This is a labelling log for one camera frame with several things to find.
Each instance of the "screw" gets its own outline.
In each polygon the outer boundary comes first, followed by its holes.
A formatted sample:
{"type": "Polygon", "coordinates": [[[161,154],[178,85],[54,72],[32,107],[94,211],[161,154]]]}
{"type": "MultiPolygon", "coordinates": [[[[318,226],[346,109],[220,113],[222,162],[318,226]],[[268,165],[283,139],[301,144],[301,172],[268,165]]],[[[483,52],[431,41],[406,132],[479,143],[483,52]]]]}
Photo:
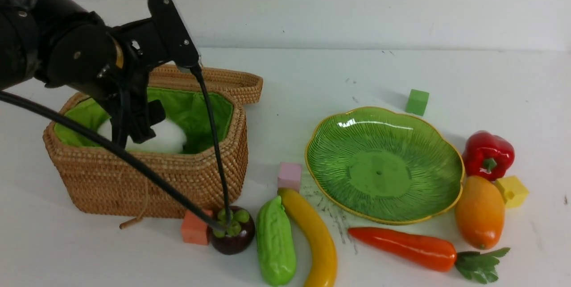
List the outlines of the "screw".
{"type": "Polygon", "coordinates": [[[97,78],[102,78],[105,76],[105,73],[107,73],[107,71],[109,70],[109,66],[105,65],[104,68],[101,69],[101,71],[97,74],[97,78]]]}

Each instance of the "carrot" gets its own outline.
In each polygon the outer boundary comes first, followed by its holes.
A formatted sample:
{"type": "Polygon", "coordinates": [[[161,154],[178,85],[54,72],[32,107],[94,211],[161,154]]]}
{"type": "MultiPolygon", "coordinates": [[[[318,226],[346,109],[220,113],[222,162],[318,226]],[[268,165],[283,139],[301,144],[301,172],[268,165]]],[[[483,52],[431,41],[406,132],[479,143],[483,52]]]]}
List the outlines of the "carrot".
{"type": "Polygon", "coordinates": [[[443,239],[375,227],[349,228],[347,232],[360,242],[428,269],[447,272],[455,266],[463,277],[479,283],[498,280],[495,266],[500,261],[497,258],[509,251],[509,248],[502,248],[485,254],[457,253],[454,245],[443,239]]]}
{"type": "Polygon", "coordinates": [[[456,262],[454,245],[446,240],[374,227],[349,228],[348,232],[367,245],[432,270],[450,271],[456,262]]]}

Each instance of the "yellow banana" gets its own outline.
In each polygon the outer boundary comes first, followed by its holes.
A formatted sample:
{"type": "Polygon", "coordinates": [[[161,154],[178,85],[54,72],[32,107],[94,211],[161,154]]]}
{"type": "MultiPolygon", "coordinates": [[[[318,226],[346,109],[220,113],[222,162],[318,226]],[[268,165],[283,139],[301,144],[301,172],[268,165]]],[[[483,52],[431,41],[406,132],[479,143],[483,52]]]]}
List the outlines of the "yellow banana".
{"type": "Polygon", "coordinates": [[[337,277],[337,252],[326,224],[297,191],[282,187],[277,193],[285,212],[310,243],[312,265],[304,287],[333,287],[337,277]]]}

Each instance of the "foam block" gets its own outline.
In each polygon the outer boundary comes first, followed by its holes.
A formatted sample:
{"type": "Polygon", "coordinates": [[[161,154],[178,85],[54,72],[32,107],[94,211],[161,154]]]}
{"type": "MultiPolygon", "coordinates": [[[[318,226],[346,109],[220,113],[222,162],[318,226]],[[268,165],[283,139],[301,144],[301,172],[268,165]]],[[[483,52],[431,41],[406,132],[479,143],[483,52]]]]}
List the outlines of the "foam block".
{"type": "MultiPolygon", "coordinates": [[[[212,217],[212,211],[202,211],[212,217]]],[[[210,243],[208,238],[208,225],[188,210],[186,210],[186,213],[184,214],[182,226],[180,226],[180,234],[182,234],[182,241],[186,244],[207,246],[210,243]]]]}
{"type": "Polygon", "coordinates": [[[428,104],[428,96],[430,96],[428,92],[411,90],[405,112],[423,116],[428,104]]]}
{"type": "Polygon", "coordinates": [[[494,185],[500,190],[506,208],[518,208],[524,204],[525,199],[530,194],[529,190],[515,175],[498,179],[494,185]]]}
{"type": "Polygon", "coordinates": [[[277,176],[277,187],[287,187],[299,192],[302,184],[302,165],[299,163],[280,163],[280,174],[277,176]]]}

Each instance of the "orange cube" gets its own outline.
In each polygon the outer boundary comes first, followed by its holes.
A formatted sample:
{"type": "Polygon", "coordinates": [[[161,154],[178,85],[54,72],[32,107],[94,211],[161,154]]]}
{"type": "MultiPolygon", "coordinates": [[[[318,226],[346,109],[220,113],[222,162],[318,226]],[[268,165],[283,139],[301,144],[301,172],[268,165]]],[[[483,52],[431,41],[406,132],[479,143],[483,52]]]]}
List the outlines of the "orange cube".
{"type": "MultiPolygon", "coordinates": [[[[203,210],[205,214],[212,217],[212,211],[203,210]]],[[[186,244],[204,245],[210,243],[208,234],[208,225],[204,223],[198,216],[186,210],[182,226],[180,226],[182,241],[186,244]]]]}

